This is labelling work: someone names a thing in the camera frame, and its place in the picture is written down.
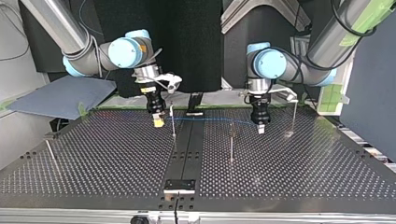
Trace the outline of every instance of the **metal clamp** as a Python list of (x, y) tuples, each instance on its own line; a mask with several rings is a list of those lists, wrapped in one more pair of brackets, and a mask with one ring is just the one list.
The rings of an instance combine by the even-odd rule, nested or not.
[[(226, 34), (233, 28), (249, 11), (255, 7), (268, 6), (276, 9), (282, 16), (294, 25), (300, 4), (297, 0), (233, 0), (221, 16), (221, 31)], [(300, 8), (297, 18), (296, 29), (303, 31), (311, 20)]]

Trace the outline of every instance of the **black bracket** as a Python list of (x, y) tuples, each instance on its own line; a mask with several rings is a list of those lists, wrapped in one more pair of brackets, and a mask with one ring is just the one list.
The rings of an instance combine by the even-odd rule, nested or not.
[(165, 182), (165, 188), (163, 193), (194, 194), (195, 183), (196, 181), (193, 179), (191, 180), (168, 179)]
[(202, 110), (197, 110), (195, 108), (201, 104), (203, 96), (204, 94), (202, 92), (196, 92), (190, 95), (189, 108), (186, 113), (187, 116), (202, 116), (204, 114)]

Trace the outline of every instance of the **vertical pin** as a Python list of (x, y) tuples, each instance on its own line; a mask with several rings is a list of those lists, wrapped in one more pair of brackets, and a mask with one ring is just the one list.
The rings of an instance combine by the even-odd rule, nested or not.
[(233, 162), (233, 139), (236, 137), (235, 125), (230, 124), (230, 162)]
[(173, 102), (171, 102), (171, 107), (170, 107), (170, 113), (169, 115), (171, 116), (172, 119), (172, 136), (176, 139), (176, 129), (175, 129), (175, 117), (174, 117), (174, 111), (173, 111)]

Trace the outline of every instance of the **gray panel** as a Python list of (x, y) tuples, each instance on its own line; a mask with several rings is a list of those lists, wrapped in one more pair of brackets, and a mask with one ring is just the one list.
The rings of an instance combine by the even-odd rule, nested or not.
[(113, 81), (67, 76), (23, 96), (7, 108), (28, 114), (78, 119), (79, 105), (91, 110), (115, 89)]
[[(206, 110), (196, 210), (396, 213), (391, 170), (310, 108), (298, 109), (292, 136), (292, 110), (271, 112), (266, 134), (257, 135), (250, 109)], [(238, 120), (233, 162), (222, 118)]]
[(3, 170), (0, 206), (158, 209), (174, 143), (146, 111), (96, 111), (51, 143), (56, 161), (44, 149)]
[(359, 46), (341, 121), (365, 141), (396, 161), (396, 13), (379, 26), (375, 35)]

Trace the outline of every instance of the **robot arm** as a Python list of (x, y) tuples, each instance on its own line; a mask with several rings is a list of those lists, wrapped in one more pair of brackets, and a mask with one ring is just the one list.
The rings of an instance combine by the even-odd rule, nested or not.
[[(395, 4), (396, 0), (345, 0), (336, 13), (347, 26), (366, 34), (394, 10)], [(249, 45), (247, 78), (249, 100), (253, 105), (251, 120), (259, 126), (259, 133), (263, 133), (264, 125), (270, 122), (267, 108), (271, 101), (271, 80), (279, 78), (310, 86), (332, 84), (336, 68), (350, 56), (360, 40), (361, 36), (353, 35), (333, 17), (301, 59), (269, 43)]]
[(66, 71), (75, 77), (102, 74), (102, 70), (133, 68), (136, 83), (148, 98), (147, 109), (155, 127), (163, 126), (166, 108), (161, 97), (163, 84), (174, 93), (182, 79), (173, 74), (160, 74), (149, 32), (132, 31), (113, 42), (97, 45), (88, 31), (78, 24), (62, 0), (21, 0), (49, 33), (64, 54)]

